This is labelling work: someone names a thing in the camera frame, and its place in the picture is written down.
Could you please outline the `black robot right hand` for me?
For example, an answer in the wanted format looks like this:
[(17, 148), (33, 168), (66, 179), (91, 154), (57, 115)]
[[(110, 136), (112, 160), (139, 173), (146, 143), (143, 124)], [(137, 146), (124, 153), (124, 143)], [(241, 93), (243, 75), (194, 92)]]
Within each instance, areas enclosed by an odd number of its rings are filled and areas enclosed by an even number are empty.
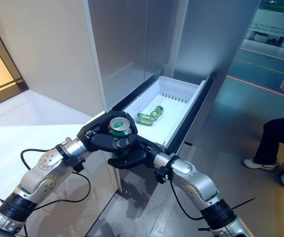
[(152, 167), (155, 157), (162, 152), (156, 143), (136, 134), (120, 138), (115, 144), (120, 147), (107, 163), (118, 169), (130, 169), (142, 163)]

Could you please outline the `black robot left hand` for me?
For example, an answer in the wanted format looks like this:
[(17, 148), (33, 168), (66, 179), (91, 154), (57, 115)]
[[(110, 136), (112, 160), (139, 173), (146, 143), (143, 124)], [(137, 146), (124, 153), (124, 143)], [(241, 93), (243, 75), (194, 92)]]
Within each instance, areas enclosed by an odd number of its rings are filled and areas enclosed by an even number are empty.
[[(125, 118), (130, 122), (129, 128), (132, 133), (125, 137), (117, 137), (112, 135), (108, 126), (114, 118)], [(95, 152), (98, 150), (106, 152), (122, 152), (127, 149), (135, 149), (140, 145), (138, 139), (138, 130), (132, 117), (124, 111), (110, 111), (103, 113), (97, 118), (92, 118), (92, 121), (84, 125), (77, 138), (82, 142), (87, 151)]]

